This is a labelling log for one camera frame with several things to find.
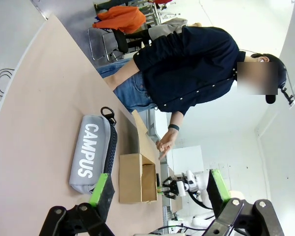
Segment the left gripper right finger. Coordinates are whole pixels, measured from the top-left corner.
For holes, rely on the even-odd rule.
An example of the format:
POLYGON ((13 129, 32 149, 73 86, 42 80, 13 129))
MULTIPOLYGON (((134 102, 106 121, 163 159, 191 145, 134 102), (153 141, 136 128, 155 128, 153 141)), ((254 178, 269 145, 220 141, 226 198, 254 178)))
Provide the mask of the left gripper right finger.
POLYGON ((206 236, 229 236, 233 230, 244 230, 248 236, 283 236, 284 232, 267 199, 250 204, 232 198, 219 170, 210 170, 207 192, 215 220, 206 229, 206 236))

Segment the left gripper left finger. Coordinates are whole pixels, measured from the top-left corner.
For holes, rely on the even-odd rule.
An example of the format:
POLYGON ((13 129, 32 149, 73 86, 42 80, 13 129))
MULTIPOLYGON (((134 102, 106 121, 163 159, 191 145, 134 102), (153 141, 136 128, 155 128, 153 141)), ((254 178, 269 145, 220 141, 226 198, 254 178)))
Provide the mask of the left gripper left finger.
POLYGON ((40 231, 41 236, 112 236, 106 220, 115 191, 110 174, 101 174, 87 203, 70 210, 63 206, 52 207, 40 231))

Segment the person's left hand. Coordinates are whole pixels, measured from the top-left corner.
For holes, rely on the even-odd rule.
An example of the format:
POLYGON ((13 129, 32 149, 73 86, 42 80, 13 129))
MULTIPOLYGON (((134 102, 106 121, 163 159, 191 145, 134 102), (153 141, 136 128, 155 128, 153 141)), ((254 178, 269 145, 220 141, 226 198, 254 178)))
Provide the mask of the person's left hand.
POLYGON ((179 131, 175 128, 169 128, 160 141, 156 142, 158 151, 160 152, 159 160, 162 160, 174 146, 179 131))

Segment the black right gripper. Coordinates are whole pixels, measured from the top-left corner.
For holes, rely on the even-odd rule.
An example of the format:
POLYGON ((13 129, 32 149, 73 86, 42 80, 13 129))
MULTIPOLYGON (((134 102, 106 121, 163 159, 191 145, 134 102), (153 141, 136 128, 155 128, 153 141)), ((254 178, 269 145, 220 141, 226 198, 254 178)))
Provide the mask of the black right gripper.
POLYGON ((185 195, 184 182, 167 178, 162 182, 162 187, 157 188, 157 193, 169 199, 174 199, 174 195, 183 197, 185 195))

